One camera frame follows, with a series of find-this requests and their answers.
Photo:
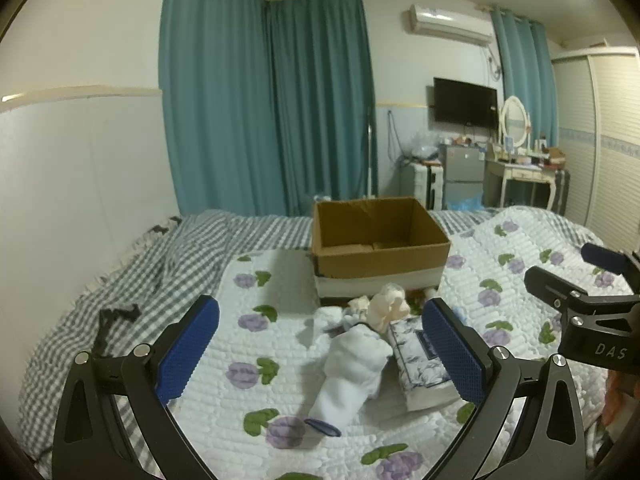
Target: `television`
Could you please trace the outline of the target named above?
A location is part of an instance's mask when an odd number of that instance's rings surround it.
[[[498,129],[495,88],[434,77],[433,93],[436,122]]]

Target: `sliding wardrobe door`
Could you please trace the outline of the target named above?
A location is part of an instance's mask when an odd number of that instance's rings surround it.
[[[591,72],[586,57],[554,62],[558,90],[558,143],[571,174],[565,216],[587,221],[595,166],[596,117]]]
[[[622,54],[590,56],[590,63],[600,151],[587,227],[610,248],[633,250],[640,225],[640,66],[636,56]]]

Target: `tissue box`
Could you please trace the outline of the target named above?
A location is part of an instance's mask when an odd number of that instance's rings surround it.
[[[400,369],[409,412],[433,408],[460,396],[422,330],[420,317],[394,321],[387,330]]]
[[[385,283],[438,286],[450,242],[415,198],[320,202],[312,259],[320,298],[372,296]]]

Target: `teal curtain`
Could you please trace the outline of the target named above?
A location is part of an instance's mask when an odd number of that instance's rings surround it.
[[[159,83],[184,214],[284,214],[263,0],[164,0]]]
[[[287,211],[308,214],[317,194],[363,196],[369,121],[373,168],[377,149],[362,0],[270,2],[266,17]]]
[[[558,143],[556,83],[542,23],[516,20],[510,10],[492,12],[500,49],[505,98],[515,95],[531,116],[531,138]]]

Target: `oval mirror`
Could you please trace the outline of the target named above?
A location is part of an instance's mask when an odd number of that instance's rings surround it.
[[[522,101],[512,95],[505,100],[500,112],[500,138],[502,145],[505,146],[507,151],[511,151],[511,146],[513,148],[528,149],[529,132],[529,115]]]

